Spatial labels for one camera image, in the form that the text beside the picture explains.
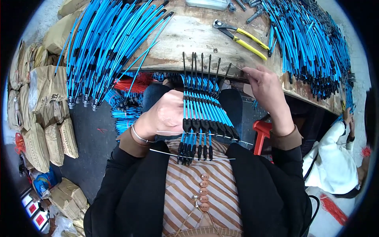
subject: pliers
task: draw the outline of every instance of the pliers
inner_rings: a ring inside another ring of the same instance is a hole
[[[219,21],[217,19],[214,20],[213,26],[215,28],[218,28],[221,32],[223,32],[225,35],[229,36],[229,38],[231,38],[235,42],[239,43],[243,47],[247,48],[251,52],[253,52],[256,55],[258,55],[259,57],[261,57],[263,60],[265,60],[265,61],[267,60],[267,58],[266,58],[265,55],[263,55],[261,52],[259,52],[258,50],[256,50],[251,45],[249,45],[245,41],[241,40],[237,36],[232,35],[227,29],[235,30],[235,31],[237,31],[240,34],[243,34],[243,35],[249,37],[250,39],[252,39],[253,41],[255,41],[257,44],[259,44],[262,48],[269,50],[269,47],[267,45],[265,45],[264,43],[262,43],[259,39],[255,38],[254,36],[252,36],[250,33],[246,32],[246,31],[244,31],[244,30],[242,30],[240,28],[234,27],[232,25],[228,25],[226,23],[223,23],[222,21]]]

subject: orange striped shirt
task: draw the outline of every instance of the orange striped shirt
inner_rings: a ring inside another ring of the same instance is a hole
[[[172,154],[178,154],[180,138],[166,141]],[[227,159],[227,146],[212,140],[213,159]],[[197,161],[197,155],[190,166],[176,164],[177,158],[170,156],[166,175],[166,194],[164,197],[164,215],[162,236],[172,237],[182,226],[186,217],[194,209],[193,195],[200,196],[201,175],[209,174],[210,209],[207,212],[215,226],[224,236],[242,235],[241,211],[238,206],[237,188],[229,160]],[[195,209],[188,217],[178,236],[215,234],[202,213]]]

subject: silver wire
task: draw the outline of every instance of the silver wire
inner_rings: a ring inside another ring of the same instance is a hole
[[[173,156],[176,156],[176,157],[181,156],[181,155],[175,155],[175,154],[171,154],[171,153],[166,153],[166,152],[163,152],[163,151],[157,151],[157,150],[154,150],[154,149],[151,149],[151,148],[150,148],[150,150],[151,151],[155,151],[155,152],[159,152],[159,153],[163,153],[163,154],[167,154],[167,155],[173,155]],[[233,158],[233,159],[212,159],[212,160],[235,160],[235,159]]]
[[[170,132],[170,133],[178,133],[178,134],[187,134],[186,132]],[[206,134],[206,133],[195,133],[195,132],[189,132],[188,134]],[[211,134],[211,133],[209,133],[209,135],[212,135],[212,136],[218,136],[218,137],[224,137],[224,136],[222,136],[222,135],[216,135],[216,134]],[[253,144],[251,144],[251,143],[248,143],[248,142],[245,142],[245,141],[240,141],[240,142],[243,142],[243,143],[246,143],[246,144],[249,144],[249,145],[252,145],[252,146],[254,146]]]

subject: gold necklace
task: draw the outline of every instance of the gold necklace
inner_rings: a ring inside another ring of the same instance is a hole
[[[191,214],[195,211],[195,209],[198,209],[198,210],[201,212],[201,214],[203,214],[204,217],[209,221],[209,223],[212,225],[212,227],[217,231],[217,233],[218,233],[219,235],[221,235],[222,237],[224,237],[224,236],[221,234],[221,232],[217,229],[217,227],[215,226],[214,222],[211,221],[211,220],[207,217],[207,215],[206,215],[206,214],[200,209],[199,203],[197,202],[197,201],[199,200],[199,196],[196,195],[196,194],[193,195],[192,200],[195,201],[195,207],[191,210],[191,212],[190,212],[190,213],[187,215],[187,217],[184,219],[182,225],[180,226],[180,228],[178,229],[178,231],[175,233],[175,236],[174,236],[174,237],[177,237],[177,236],[178,236],[179,232],[182,230],[182,228],[183,228],[184,224],[186,223],[187,219],[191,216]]]

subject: brown cuff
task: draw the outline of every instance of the brown cuff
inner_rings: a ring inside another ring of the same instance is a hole
[[[150,144],[141,145],[137,143],[132,137],[132,129],[128,128],[120,136],[120,145],[119,148],[131,156],[140,158],[145,157],[149,152]]]
[[[278,137],[270,131],[271,146],[280,150],[288,151],[301,145],[301,135],[298,131],[298,127],[295,125],[295,129],[292,133],[284,137]]]

